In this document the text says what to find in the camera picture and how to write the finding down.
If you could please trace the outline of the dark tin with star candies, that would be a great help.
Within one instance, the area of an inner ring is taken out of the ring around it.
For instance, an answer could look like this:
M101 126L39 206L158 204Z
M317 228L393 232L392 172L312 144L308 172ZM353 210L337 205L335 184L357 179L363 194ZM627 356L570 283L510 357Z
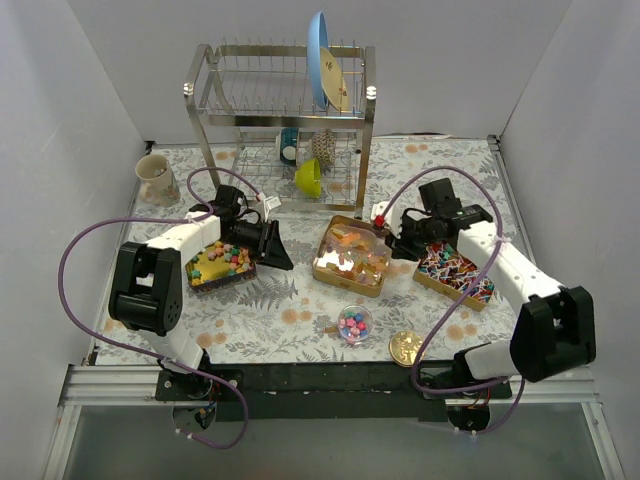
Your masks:
M196 293L208 293L257 277L249 250L220 240L195 255L185 271L188 285Z

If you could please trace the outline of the gold tin with lollipops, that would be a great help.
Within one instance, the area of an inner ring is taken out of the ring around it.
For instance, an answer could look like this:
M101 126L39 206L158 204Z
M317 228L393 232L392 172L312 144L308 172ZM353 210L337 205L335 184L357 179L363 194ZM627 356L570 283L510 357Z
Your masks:
M479 272L473 262L460 255L448 243L435 243L427 246L413 280L451 300L457 300L469 291L462 304L474 311L482 311L493 297L495 286L489 278L483 277L470 289Z

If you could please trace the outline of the clear glass jar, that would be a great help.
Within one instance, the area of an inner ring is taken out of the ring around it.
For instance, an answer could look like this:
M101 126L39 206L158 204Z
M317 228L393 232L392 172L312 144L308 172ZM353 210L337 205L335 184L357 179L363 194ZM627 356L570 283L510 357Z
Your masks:
M373 325L371 312L358 305L345 307L337 320L340 336L350 345L366 340L372 332Z

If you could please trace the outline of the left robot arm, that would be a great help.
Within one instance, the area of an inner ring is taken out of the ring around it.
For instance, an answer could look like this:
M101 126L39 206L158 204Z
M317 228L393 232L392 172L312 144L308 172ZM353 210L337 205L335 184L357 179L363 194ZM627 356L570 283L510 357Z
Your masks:
M144 243L121 245L116 261L109 315L137 331L164 368L180 373L178 387L193 400L213 386L206 351L180 323L183 271L187 263L217 241L248 250L266 266L291 270L293 263L280 238L279 222L250 223L241 217L244 193L221 186L208 206L189 212L185 221Z

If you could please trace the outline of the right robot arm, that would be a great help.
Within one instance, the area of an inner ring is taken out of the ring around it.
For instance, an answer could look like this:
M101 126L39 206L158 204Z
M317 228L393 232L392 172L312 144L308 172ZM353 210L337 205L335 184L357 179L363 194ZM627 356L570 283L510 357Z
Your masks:
M385 243L393 257L418 261L432 243L449 243L479 268L480 278L494 283L517 321L509 340L456 353L450 370L431 381L420 379L421 361L415 359L411 381L417 390L471 398L514 375L535 383L595 360L594 303L585 288L569 288L546 275L505 239L498 210L463 205L449 179L423 184L419 191L419 220L395 214L393 200L372 208L374 227L389 231Z

